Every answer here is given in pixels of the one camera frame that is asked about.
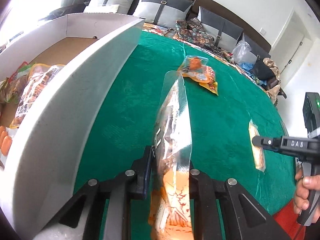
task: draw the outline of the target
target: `window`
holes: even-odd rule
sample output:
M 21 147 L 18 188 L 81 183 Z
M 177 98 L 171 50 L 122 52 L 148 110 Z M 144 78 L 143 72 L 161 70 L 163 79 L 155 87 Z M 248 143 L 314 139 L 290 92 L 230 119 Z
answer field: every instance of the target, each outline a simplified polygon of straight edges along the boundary
M 38 20 L 61 7 L 61 0 L 11 0 L 12 7 L 0 29 L 0 45 L 38 26 Z

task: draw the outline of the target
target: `white door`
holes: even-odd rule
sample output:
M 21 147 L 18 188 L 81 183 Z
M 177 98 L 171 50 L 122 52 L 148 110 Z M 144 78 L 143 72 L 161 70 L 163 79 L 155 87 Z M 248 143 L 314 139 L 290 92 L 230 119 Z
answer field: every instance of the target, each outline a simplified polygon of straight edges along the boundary
M 277 64 L 280 72 L 285 67 L 290 67 L 288 62 L 299 49 L 300 42 L 304 35 L 301 33 L 295 22 L 290 21 L 281 39 L 272 52 L 271 59 Z

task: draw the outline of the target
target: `white cardboard box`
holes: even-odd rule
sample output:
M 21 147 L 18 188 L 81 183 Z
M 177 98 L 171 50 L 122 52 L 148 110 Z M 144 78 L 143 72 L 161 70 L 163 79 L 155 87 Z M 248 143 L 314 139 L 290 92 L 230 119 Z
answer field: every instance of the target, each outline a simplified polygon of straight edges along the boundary
M 32 239 L 72 196 L 93 122 L 137 46 L 143 22 L 120 14 L 70 14 L 0 54 L 0 80 L 23 61 L 66 64 L 30 108 L 0 172 L 0 205 L 21 239 Z M 7 112 L 10 121 L 14 111 Z

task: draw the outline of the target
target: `wall socket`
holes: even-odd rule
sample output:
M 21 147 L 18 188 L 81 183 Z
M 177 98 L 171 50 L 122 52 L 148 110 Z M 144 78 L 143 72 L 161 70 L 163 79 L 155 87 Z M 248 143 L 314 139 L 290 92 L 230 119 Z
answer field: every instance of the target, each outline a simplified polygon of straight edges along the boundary
M 264 28 L 261 28 L 260 33 L 261 33 L 262 35 L 265 35 L 267 32 L 264 30 Z

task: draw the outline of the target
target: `vacuum-sealed snack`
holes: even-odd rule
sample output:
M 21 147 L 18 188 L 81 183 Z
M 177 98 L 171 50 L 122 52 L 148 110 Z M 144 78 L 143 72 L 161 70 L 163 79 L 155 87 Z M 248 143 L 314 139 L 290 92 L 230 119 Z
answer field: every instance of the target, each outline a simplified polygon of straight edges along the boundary
M 6 89 L 5 101 L 10 103 L 14 101 L 18 104 L 23 93 L 24 88 L 28 84 L 28 75 L 20 76 L 18 79 L 13 80 L 8 84 Z
M 31 67 L 28 85 L 23 90 L 15 118 L 12 120 L 10 128 L 20 126 L 23 118 L 41 91 L 63 67 L 64 65 L 48 66 L 45 64 L 34 64 Z
M 264 159 L 263 148 L 254 146 L 252 143 L 253 137 L 260 136 L 258 132 L 258 127 L 253 124 L 252 120 L 250 120 L 249 122 L 249 136 L 250 136 L 250 143 L 252 147 L 252 153 L 253 153 L 254 164 L 256 166 L 256 169 L 264 172 L 266 169 L 266 161 Z
M 198 83 L 200 86 L 206 88 L 207 90 L 211 91 L 212 93 L 218 95 L 218 83 L 216 82 L 216 74 L 214 70 L 208 66 L 209 70 L 209 83 Z
M 8 81 L 9 81 L 9 78 L 6 78 L 5 80 L 0 81 L 0 104 L 5 103 L 7 87 L 9 84 Z
M 18 69 L 11 75 L 11 77 L 9 78 L 9 83 L 11 83 L 12 81 L 14 81 L 24 75 L 28 75 L 31 67 L 32 67 L 32 65 L 28 65 L 28 63 L 24 61 L 20 65 L 20 67 L 18 67 Z
M 149 223 L 152 240 L 193 240 L 189 199 L 192 148 L 188 101 L 182 75 L 169 71 L 154 127 L 156 174 Z
M 178 71 L 183 77 L 190 77 L 200 83 L 210 82 L 210 72 L 206 66 L 208 59 L 199 56 L 186 56 Z

